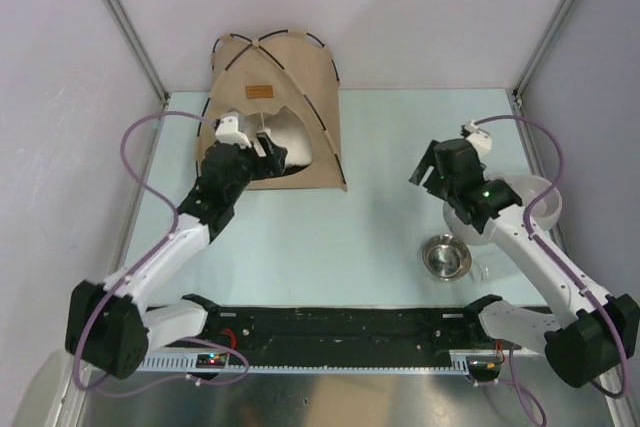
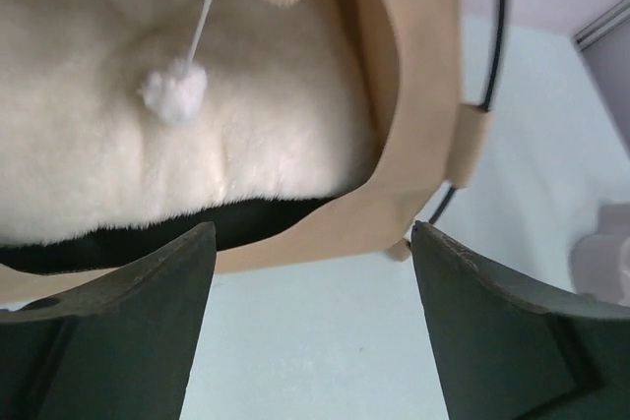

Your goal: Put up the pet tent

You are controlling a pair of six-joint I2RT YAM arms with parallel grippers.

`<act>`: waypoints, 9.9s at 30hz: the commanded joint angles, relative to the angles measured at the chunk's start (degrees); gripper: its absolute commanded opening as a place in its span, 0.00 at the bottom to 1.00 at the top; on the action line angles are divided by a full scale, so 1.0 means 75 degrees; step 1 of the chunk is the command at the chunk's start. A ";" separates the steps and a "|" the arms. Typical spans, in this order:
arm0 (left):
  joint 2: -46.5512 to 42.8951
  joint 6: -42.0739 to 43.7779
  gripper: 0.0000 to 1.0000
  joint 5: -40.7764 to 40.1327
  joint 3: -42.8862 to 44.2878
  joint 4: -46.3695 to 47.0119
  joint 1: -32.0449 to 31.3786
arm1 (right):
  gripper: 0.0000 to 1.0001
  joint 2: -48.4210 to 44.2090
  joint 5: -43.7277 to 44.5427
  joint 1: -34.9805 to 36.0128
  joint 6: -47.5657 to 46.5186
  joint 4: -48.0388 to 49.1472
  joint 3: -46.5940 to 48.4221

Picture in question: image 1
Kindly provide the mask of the clear plastic bottle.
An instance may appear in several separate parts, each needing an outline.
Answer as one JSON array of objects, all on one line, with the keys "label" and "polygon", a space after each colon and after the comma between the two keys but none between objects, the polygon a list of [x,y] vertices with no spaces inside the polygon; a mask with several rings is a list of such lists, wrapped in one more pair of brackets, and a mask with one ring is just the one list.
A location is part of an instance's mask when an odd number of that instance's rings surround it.
[{"label": "clear plastic bottle", "polygon": [[482,284],[494,281],[494,274],[491,272],[491,269],[485,265],[484,263],[474,260],[471,263],[471,267],[469,270],[469,277],[471,281],[475,284]]}]

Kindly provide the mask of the cream fluffy cushion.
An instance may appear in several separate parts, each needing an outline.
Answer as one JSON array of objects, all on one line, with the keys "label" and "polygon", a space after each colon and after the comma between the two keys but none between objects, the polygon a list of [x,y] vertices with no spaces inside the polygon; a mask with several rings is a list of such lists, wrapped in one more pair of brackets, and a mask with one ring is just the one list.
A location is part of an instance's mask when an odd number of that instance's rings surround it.
[{"label": "cream fluffy cushion", "polygon": [[282,107],[277,113],[242,114],[239,116],[241,131],[252,142],[260,156],[265,154],[259,144],[257,134],[266,132],[271,141],[287,150],[285,167],[307,167],[313,162],[313,149],[307,129],[301,119],[288,107]]}]

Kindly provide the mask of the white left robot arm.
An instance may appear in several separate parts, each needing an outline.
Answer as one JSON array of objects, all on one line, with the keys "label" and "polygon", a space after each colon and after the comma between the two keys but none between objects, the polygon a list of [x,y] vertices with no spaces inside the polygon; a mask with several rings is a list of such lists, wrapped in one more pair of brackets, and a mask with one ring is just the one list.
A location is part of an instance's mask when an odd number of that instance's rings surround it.
[{"label": "white left robot arm", "polygon": [[219,236],[250,182],[283,176],[290,151],[284,139],[270,130],[257,133],[256,138],[248,145],[215,142],[159,246],[101,283],[83,281],[74,288],[65,349],[76,362],[85,361],[125,379],[154,350],[185,338],[201,346],[220,338],[216,303],[188,294],[171,305],[153,308],[150,297]]}]

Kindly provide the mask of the stainless steel bowl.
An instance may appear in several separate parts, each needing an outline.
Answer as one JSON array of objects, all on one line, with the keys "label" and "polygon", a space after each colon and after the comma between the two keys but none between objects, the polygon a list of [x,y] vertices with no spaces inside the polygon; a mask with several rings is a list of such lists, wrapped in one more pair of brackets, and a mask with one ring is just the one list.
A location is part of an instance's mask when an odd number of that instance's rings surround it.
[{"label": "stainless steel bowl", "polygon": [[427,271],[442,281],[458,280],[472,266],[469,248],[451,234],[428,239],[421,248],[421,258]]}]

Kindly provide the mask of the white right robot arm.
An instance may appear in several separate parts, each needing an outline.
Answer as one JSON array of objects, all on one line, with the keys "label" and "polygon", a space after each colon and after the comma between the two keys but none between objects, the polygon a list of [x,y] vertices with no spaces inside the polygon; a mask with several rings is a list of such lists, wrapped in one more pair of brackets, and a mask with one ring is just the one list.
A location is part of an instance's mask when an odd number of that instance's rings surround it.
[{"label": "white right robot arm", "polygon": [[546,357],[569,386],[579,388],[634,356],[639,306],[613,296],[546,234],[557,223],[562,197],[536,175],[487,175],[480,151],[490,139],[432,141],[409,181],[442,200],[451,233],[467,245],[493,244],[518,267],[545,300],[549,313],[516,307],[499,297],[474,303],[462,323],[476,348],[496,338]]}]

